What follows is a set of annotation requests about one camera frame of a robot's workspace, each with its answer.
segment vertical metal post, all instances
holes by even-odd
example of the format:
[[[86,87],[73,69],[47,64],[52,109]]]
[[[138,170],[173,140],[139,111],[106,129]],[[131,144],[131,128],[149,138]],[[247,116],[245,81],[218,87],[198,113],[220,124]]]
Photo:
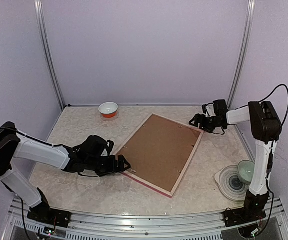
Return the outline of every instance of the vertical metal post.
[[[244,27],[242,45],[241,45],[239,56],[238,56],[238,62],[237,62],[237,66],[236,66],[236,70],[234,74],[233,84],[230,88],[228,101],[227,101],[227,106],[229,109],[232,107],[232,103],[233,103],[233,100],[234,100],[234,97],[238,88],[238,84],[241,78],[243,64],[245,61],[245,57],[246,57],[246,53],[247,53],[248,45],[249,45],[249,39],[251,35],[254,9],[255,9],[255,0],[248,0],[248,8],[247,8],[247,14],[246,14],[246,22],[245,22],[245,27]]]
[[[61,91],[61,88],[59,85],[58,78],[57,78],[56,73],[55,73],[55,68],[54,68],[54,64],[53,64],[53,60],[52,60],[52,56],[51,56],[47,31],[46,31],[46,27],[45,27],[45,20],[44,20],[44,15],[43,15],[42,0],[34,0],[34,3],[35,3],[35,11],[36,11],[36,16],[37,16],[37,24],[38,24],[39,33],[40,33],[41,40],[42,40],[42,45],[44,48],[44,53],[45,53],[45,58],[46,58],[48,70],[50,73],[50,77],[51,77],[52,84],[53,84],[53,87],[55,90],[58,104],[59,104],[61,110],[63,111],[66,105],[65,105],[63,94],[62,94],[62,91]]]

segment table surface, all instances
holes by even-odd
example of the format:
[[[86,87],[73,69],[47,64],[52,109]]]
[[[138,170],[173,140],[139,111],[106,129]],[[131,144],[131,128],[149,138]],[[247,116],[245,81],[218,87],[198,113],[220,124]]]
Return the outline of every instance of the table surface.
[[[89,135],[112,140],[117,149],[151,113],[187,124],[197,113],[195,106],[122,106],[113,118],[103,118],[97,107],[67,107],[48,141],[76,146]],[[241,206],[225,198],[214,175],[223,168],[248,160],[236,133],[205,133],[173,198],[163,196],[122,174],[82,177],[37,163],[30,182],[40,188],[51,207],[111,215],[179,215],[203,213]]]

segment white wall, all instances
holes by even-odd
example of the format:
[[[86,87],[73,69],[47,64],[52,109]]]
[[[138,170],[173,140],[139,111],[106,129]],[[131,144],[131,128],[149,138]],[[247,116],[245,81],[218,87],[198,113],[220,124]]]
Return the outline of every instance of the white wall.
[[[43,1],[65,102],[227,99],[248,0]]]
[[[256,0],[247,56],[233,107],[260,100],[281,83],[288,85],[288,0]],[[269,100],[283,119],[285,90],[281,88]],[[250,125],[240,129],[254,150]],[[288,118],[276,150],[271,189],[281,197],[288,216]]]
[[[43,54],[33,0],[0,0],[0,126],[46,139],[60,108]],[[16,166],[29,176],[33,163]],[[0,230],[13,199],[0,182]]]

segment bowl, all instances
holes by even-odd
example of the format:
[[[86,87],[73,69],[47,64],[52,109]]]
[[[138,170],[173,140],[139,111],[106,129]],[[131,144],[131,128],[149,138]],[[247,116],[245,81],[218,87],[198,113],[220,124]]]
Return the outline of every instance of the bowl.
[[[112,118],[118,112],[119,106],[115,102],[105,102],[98,107],[98,111],[104,118]]]
[[[241,161],[237,166],[238,179],[243,183],[250,185],[254,175],[255,164],[252,161]]]

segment orange bowl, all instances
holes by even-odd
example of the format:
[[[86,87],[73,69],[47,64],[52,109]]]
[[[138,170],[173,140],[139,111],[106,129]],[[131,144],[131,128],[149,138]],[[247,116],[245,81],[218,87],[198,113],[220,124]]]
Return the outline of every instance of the orange bowl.
[[[98,107],[98,111],[104,118],[112,118],[118,112],[119,106],[115,102],[105,102]]]

